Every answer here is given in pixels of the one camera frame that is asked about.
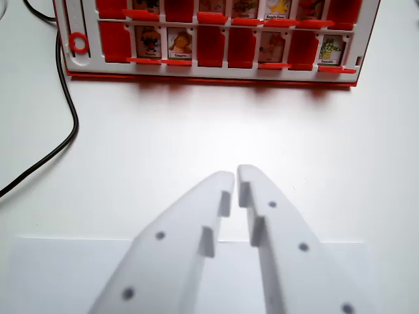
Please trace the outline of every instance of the white plastic frame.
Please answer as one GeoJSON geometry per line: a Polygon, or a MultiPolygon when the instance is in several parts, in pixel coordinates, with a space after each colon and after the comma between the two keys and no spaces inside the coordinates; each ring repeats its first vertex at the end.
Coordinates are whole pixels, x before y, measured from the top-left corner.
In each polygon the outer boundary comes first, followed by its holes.
{"type": "MultiPolygon", "coordinates": [[[[326,19],[327,11],[331,0],[325,0],[325,6],[323,9],[322,20],[326,19]]],[[[96,8],[96,1],[93,0],[54,0],[56,8],[56,16],[58,19],[60,34],[63,43],[64,58],[67,65],[68,71],[71,73],[97,73],[105,75],[160,75],[160,76],[173,76],[173,77],[200,77],[200,78],[220,78],[220,79],[242,79],[242,80],[278,80],[278,81],[299,81],[299,82],[332,82],[332,83],[355,83],[358,80],[361,66],[357,60],[363,60],[366,53],[369,37],[373,29],[373,24],[378,10],[380,0],[363,0],[361,10],[359,12],[358,21],[352,31],[335,31],[325,28],[319,30],[313,29],[298,29],[307,30],[318,33],[318,51],[316,53],[316,60],[311,71],[293,71],[289,69],[282,70],[268,70],[258,69],[258,57],[259,57],[259,42],[262,31],[273,31],[280,32],[282,37],[285,39],[285,47],[283,53],[283,62],[287,63],[289,55],[289,47],[291,44],[291,37],[295,27],[280,28],[280,27],[264,27],[259,26],[232,26],[231,19],[228,18],[227,22],[223,26],[219,26],[224,29],[225,32],[225,53],[222,67],[199,67],[198,60],[196,58],[196,30],[199,24],[196,11],[199,7],[199,0],[194,0],[194,16],[192,23],[177,23],[177,22],[166,22],[166,16],[164,12],[164,1],[160,1],[160,22],[142,22],[135,21],[131,18],[125,20],[113,20],[113,19],[100,19],[96,8]],[[69,27],[67,25],[67,15],[71,16],[69,19],[69,27]],[[162,60],[167,59],[167,27],[185,27],[187,29],[193,28],[192,33],[192,66],[181,67],[167,64],[161,65],[147,65],[147,64],[136,64],[131,63],[107,63],[102,52],[101,37],[99,29],[99,21],[114,21],[116,23],[123,23],[128,25],[131,37],[131,49],[132,57],[136,58],[136,40],[134,26],[158,26],[161,29],[158,32],[161,35],[162,42],[162,60]],[[232,27],[244,27],[250,28],[256,31],[256,46],[255,46],[255,57],[253,60],[253,67],[251,69],[237,69],[229,68],[227,62],[227,49],[228,49],[228,34],[232,27]],[[69,48],[69,34],[79,31],[88,36],[90,46],[90,56],[88,54],[79,55],[74,54],[69,48]],[[325,34],[342,35],[346,40],[346,36],[350,36],[349,41],[346,45],[342,66],[344,68],[355,69],[354,74],[334,74],[325,73],[318,71],[318,65],[316,64],[319,50],[321,48],[321,42],[325,34]]],[[[259,1],[258,19],[263,20],[264,17],[264,5],[266,0],[259,1]]],[[[297,3],[298,0],[293,0],[290,11],[290,19],[294,19],[297,14],[297,3]]],[[[127,8],[132,9],[132,0],[127,0],[127,8]]],[[[226,0],[226,12],[227,16],[231,16],[232,0],[226,0]]],[[[76,46],[82,48],[83,43],[79,39],[76,39],[76,46]]]]}

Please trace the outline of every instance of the red base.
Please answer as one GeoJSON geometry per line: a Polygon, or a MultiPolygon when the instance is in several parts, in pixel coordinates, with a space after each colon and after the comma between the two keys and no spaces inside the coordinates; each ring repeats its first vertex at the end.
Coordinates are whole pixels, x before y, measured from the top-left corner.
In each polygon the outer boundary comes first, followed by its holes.
{"type": "Polygon", "coordinates": [[[335,82],[298,82],[294,80],[240,80],[235,78],[206,78],[206,77],[169,77],[160,75],[112,75],[107,73],[85,73],[71,72],[67,70],[67,75],[71,77],[93,78],[93,79],[118,79],[118,80],[156,80],[160,82],[179,81],[179,82],[203,82],[207,84],[248,84],[257,86],[328,86],[332,88],[355,87],[357,82],[335,83],[335,82]]]}

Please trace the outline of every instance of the guess who game board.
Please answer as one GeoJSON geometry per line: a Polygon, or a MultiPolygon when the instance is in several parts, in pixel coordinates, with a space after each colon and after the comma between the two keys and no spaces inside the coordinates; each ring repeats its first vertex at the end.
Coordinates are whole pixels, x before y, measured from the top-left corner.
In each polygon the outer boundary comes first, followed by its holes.
{"type": "Polygon", "coordinates": [[[54,0],[67,72],[356,86],[380,0],[54,0]]]}

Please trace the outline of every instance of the character card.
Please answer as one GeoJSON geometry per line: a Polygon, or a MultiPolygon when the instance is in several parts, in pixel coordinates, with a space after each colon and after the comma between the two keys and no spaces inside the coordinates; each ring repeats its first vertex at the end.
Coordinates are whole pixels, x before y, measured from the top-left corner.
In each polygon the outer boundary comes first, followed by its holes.
{"type": "Polygon", "coordinates": [[[225,0],[199,0],[200,12],[225,12],[225,0]]]}
{"type": "Polygon", "coordinates": [[[134,10],[147,10],[150,13],[160,14],[159,0],[133,0],[134,10]]]}
{"type": "Polygon", "coordinates": [[[325,35],[321,44],[318,64],[340,65],[345,42],[340,35],[325,35]]]}
{"type": "Polygon", "coordinates": [[[256,18],[258,0],[233,0],[232,18],[256,18]]]}
{"type": "Polygon", "coordinates": [[[264,18],[288,18],[291,10],[291,0],[266,0],[264,18]]]}
{"type": "Polygon", "coordinates": [[[320,20],[325,0],[300,0],[297,9],[298,21],[320,20]]]}
{"type": "Polygon", "coordinates": [[[169,59],[192,59],[192,35],[186,28],[168,27],[168,55],[169,59]]]}
{"type": "Polygon", "coordinates": [[[259,62],[282,62],[285,40],[281,33],[263,31],[259,47],[259,62]]]}
{"type": "Polygon", "coordinates": [[[136,26],[136,43],[139,58],[161,59],[160,33],[154,26],[136,26]]]}

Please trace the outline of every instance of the white robotic claw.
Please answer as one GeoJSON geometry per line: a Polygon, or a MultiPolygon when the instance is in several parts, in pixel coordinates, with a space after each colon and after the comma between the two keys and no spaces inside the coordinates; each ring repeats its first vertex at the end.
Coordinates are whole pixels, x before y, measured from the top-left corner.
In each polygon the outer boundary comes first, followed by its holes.
{"type": "Polygon", "coordinates": [[[230,215],[234,174],[196,185],[132,242],[90,314],[192,314],[205,257],[230,215]]]}
{"type": "Polygon", "coordinates": [[[259,250],[267,314],[372,314],[357,287],[281,190],[254,166],[238,168],[239,206],[247,208],[259,250]]]}

